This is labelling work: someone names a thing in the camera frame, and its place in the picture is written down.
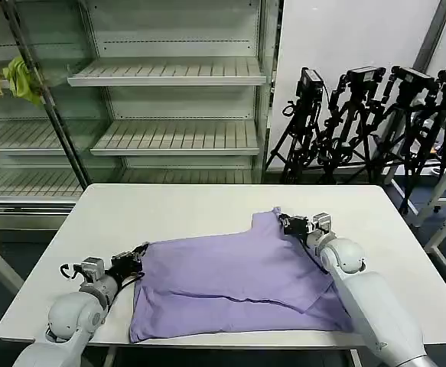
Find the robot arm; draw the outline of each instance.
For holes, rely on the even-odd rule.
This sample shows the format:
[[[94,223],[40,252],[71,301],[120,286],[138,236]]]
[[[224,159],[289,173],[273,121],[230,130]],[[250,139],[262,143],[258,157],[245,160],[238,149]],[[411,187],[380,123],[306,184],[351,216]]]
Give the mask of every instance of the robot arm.
[[[334,279],[356,331],[389,367],[436,367],[423,346],[420,326],[399,303],[384,278],[367,267],[364,250],[331,231],[331,217],[281,215],[285,234],[303,241],[310,256]]]
[[[101,326],[122,282],[130,277],[142,277],[141,257],[148,243],[132,252],[112,257],[112,267],[104,271],[103,260],[87,258],[74,265],[72,276],[68,265],[60,270],[66,278],[80,273],[85,281],[79,291],[59,297],[48,314],[47,329],[25,348],[14,367],[80,367],[81,355],[95,331]]]

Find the shelf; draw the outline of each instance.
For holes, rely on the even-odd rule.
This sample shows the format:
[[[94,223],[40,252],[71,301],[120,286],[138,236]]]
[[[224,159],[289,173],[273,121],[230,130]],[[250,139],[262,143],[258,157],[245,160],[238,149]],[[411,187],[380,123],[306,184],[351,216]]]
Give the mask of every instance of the shelf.
[[[78,59],[66,59],[62,61],[58,60],[44,60],[41,61],[41,71],[44,77],[44,81],[47,86],[54,88],[56,86],[62,86],[67,83],[67,78],[73,73],[77,73],[81,70],[81,66],[85,65],[83,60]],[[0,64],[0,88],[10,89],[10,82],[3,76],[3,68],[7,67],[7,63]]]
[[[0,197],[73,197],[82,192],[69,168],[0,168]]]
[[[74,121],[68,124],[79,150],[92,143],[96,123]],[[64,155],[49,120],[0,121],[0,155]]]
[[[94,155],[257,155],[255,123],[207,120],[116,120]]]
[[[124,184],[251,184],[251,170],[150,170],[128,169]]]
[[[99,59],[68,78],[71,86],[260,86],[254,57]]]

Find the tripod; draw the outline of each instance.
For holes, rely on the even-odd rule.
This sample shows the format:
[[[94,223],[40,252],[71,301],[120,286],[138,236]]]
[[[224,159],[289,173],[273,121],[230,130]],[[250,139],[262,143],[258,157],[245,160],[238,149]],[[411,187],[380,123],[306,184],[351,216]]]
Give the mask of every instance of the tripod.
[[[391,69],[391,75],[389,77],[387,90],[391,90],[397,79],[402,82],[399,84],[399,94],[396,101],[386,110],[384,118],[389,115],[392,117],[389,119],[389,124],[383,134],[383,137],[377,142],[376,153],[374,154],[374,177],[375,182],[378,183],[383,168],[392,159],[395,164],[400,164],[401,161],[406,167],[410,163],[410,153],[406,154],[404,160],[392,153],[391,150],[405,137],[411,136],[411,116],[414,109],[411,108],[411,104],[415,97],[421,93],[424,89],[427,89],[429,93],[436,95],[438,91],[438,85],[434,78],[431,76],[419,73],[416,70],[393,67]],[[410,149],[411,144],[414,142],[408,141],[406,145],[403,145],[403,151]]]
[[[380,103],[378,105],[378,101],[373,98],[385,72],[386,69],[383,67],[363,67],[349,70],[347,74],[340,77],[337,89],[332,92],[328,105],[331,117],[324,123],[326,129],[317,137],[318,163],[323,164],[324,169],[324,174],[318,183],[335,184],[334,171],[341,164],[350,162],[353,154],[365,161],[369,180],[372,180],[368,136],[370,126],[367,125],[367,119],[371,112],[375,114],[381,112]],[[350,87],[350,100],[345,102],[341,109],[338,109],[338,99],[347,86]],[[347,113],[347,118],[340,136],[334,138],[335,128],[343,121],[345,113]],[[360,120],[356,133],[360,135],[360,140],[348,142],[352,124],[358,117],[360,117]],[[360,143],[363,143],[364,155],[356,151]]]
[[[284,162],[284,170],[280,177],[281,184],[297,184],[301,179],[302,168],[308,166],[316,158],[317,152],[311,149],[311,141],[314,134],[320,133],[317,119],[321,111],[323,87],[323,80],[316,71],[307,67],[302,68],[301,78],[296,88],[298,100],[295,104],[289,101],[289,106],[282,111],[284,116],[292,116],[292,119],[275,148],[271,150],[265,165],[265,170],[267,170],[275,157]],[[292,138],[291,147],[287,158],[284,158],[278,151],[288,136]]]
[[[446,128],[446,71],[442,70],[438,73],[438,82],[442,85],[442,101],[438,107],[438,114],[435,116],[434,123],[430,127],[426,138],[423,140],[422,145],[418,151],[416,157],[416,171],[412,172],[412,180],[410,183],[406,184],[405,197],[399,207],[400,213],[408,212],[408,199],[412,195],[412,191],[418,184],[422,169],[425,167],[426,161],[430,155],[431,147],[435,143],[438,133],[440,132],[442,126]],[[443,147],[443,157],[446,160],[446,146]]]

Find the gray floor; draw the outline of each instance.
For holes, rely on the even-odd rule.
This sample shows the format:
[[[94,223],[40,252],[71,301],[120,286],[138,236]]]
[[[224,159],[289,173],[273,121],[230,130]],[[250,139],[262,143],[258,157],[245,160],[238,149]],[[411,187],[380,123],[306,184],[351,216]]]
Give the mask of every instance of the gray floor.
[[[399,196],[394,190],[386,188],[386,192],[394,203],[399,202]],[[423,187],[414,192],[412,201],[421,206],[428,199],[430,189]],[[422,230],[416,233],[419,241],[425,243],[428,237],[438,228],[446,210],[431,217]],[[0,254],[26,278],[34,267],[42,252],[54,234],[51,232],[0,232]],[[442,245],[446,256],[446,241]],[[12,301],[12,296],[0,285],[0,318]],[[11,366],[20,351],[26,347],[21,343],[7,343],[0,340],[0,367]],[[446,346],[429,346],[428,353],[439,367],[446,367]],[[86,350],[86,357],[94,364],[101,365],[105,358],[106,349],[90,347]],[[376,367],[378,361],[366,350],[360,350],[364,367]],[[310,352],[310,351],[275,351],[275,350],[249,350],[249,351],[221,351],[221,350],[180,350],[180,349],[148,349],[126,348],[121,349],[116,358],[116,366],[130,366],[140,364],[173,363],[181,366],[211,365],[211,366],[238,366],[262,365],[277,366],[304,365],[310,367],[341,366],[344,365],[344,354],[338,351]]]

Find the lavender t-shirt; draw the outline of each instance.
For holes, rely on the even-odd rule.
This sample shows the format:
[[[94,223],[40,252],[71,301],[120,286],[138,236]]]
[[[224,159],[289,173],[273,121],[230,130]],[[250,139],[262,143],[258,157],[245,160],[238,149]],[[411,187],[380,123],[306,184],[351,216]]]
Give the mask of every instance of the lavender t-shirt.
[[[133,343],[199,333],[352,331],[330,275],[284,235],[278,208],[253,214],[252,228],[151,243],[137,281]]]

